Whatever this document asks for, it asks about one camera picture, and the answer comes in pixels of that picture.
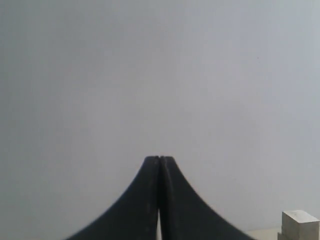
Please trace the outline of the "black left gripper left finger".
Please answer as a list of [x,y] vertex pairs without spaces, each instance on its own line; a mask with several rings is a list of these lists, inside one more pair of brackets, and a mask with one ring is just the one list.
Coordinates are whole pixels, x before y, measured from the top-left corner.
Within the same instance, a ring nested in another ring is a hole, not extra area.
[[156,240],[160,158],[148,156],[120,198],[69,240]]

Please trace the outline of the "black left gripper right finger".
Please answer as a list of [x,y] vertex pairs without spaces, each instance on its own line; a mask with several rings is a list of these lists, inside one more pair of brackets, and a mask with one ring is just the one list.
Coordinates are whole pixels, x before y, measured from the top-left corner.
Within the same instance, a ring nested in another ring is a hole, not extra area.
[[158,209],[163,240],[251,240],[205,203],[175,159],[160,157]]

